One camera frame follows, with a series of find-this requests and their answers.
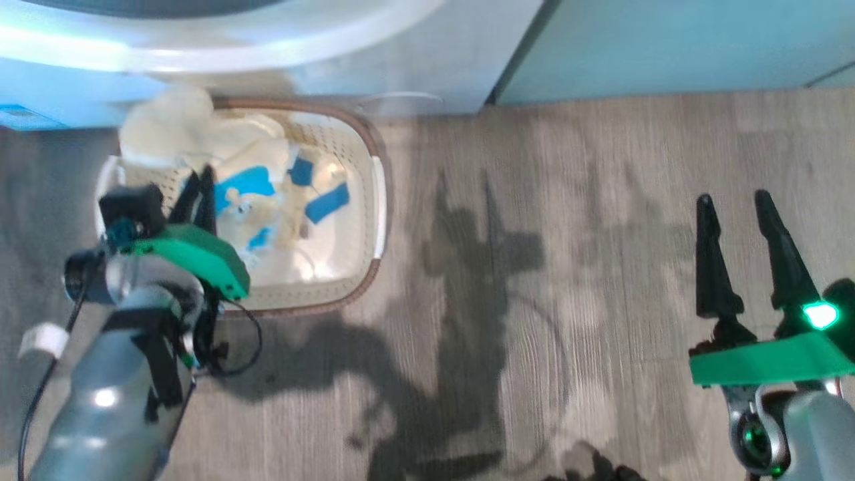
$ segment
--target cabinet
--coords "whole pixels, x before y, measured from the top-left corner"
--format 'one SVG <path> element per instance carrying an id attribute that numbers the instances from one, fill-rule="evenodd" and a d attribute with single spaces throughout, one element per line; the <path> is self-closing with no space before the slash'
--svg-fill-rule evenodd
<path id="1" fill-rule="evenodd" d="M 792 88 L 855 58 L 852 0 L 563 0 L 546 8 L 497 87 L 499 104 Z"/>

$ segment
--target laundry basket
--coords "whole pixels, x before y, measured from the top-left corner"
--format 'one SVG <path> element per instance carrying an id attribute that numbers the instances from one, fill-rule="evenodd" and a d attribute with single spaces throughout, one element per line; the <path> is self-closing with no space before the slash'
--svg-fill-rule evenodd
<path id="1" fill-rule="evenodd" d="M 294 255 L 298 252 L 300 258 L 308 259 L 304 261 L 310 265 L 308 275 L 301 271 L 289 278 L 286 265 L 280 269 L 281 278 L 276 277 L 279 271 L 274 270 L 273 277 L 268 271 L 259 282 L 262 275 L 256 276 L 250 268 L 251 291 L 243 304 L 262 316 L 339 309 L 362 295 L 374 280 L 385 247 L 386 181 L 376 142 L 356 118 L 334 108 L 263 100 L 216 103 L 218 116 L 250 113 L 276 120 L 292 143 L 333 154 L 347 172 L 350 202 L 334 219 L 314 226 L 309 239 L 297 241 Z M 164 210 L 169 212 L 190 173 L 190 168 L 151 169 L 111 157 L 101 169 L 95 199 L 117 185 L 153 182 L 163 192 Z M 96 219 L 97 229 L 103 231 L 99 211 Z"/>

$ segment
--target dryer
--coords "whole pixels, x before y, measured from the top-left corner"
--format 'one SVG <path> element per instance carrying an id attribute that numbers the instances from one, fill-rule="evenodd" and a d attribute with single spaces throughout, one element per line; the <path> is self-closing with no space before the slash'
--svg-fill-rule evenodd
<path id="1" fill-rule="evenodd" d="M 187 82 L 365 116 L 478 111 L 540 0 L 0 0 L 0 125 L 121 124 Z"/>

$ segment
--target floor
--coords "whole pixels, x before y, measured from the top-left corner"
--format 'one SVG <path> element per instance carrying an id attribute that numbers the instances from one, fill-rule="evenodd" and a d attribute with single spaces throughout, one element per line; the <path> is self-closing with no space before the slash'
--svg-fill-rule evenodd
<path id="1" fill-rule="evenodd" d="M 855 272 L 855 91 L 629 98 L 375 126 L 391 231 L 343 312 L 264 326 L 259 366 L 202 380 L 165 480 L 743 479 L 720 393 L 692 386 L 694 200 L 716 201 L 743 322 L 777 324 L 752 203 L 771 191 L 817 286 Z M 109 132 L 0 132 L 0 473 L 63 318 L 61 261 L 91 242 Z M 103 321 L 87 308 L 33 434 Z M 251 343 L 251 330 L 229 326 Z M 21 389 L 5 386 L 20 385 Z"/>

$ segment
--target gray robot arm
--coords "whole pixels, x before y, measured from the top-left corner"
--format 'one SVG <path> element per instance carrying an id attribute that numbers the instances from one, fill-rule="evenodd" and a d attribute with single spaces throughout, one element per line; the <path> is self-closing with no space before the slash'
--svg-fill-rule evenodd
<path id="1" fill-rule="evenodd" d="M 32 481 L 156 478 L 194 385 L 162 324 L 181 314 L 177 299 L 156 284 L 134 289 L 118 305 L 74 368 Z"/>
<path id="2" fill-rule="evenodd" d="M 855 411 L 825 391 L 799 392 L 787 402 L 784 432 L 790 456 L 780 481 L 855 478 Z"/>

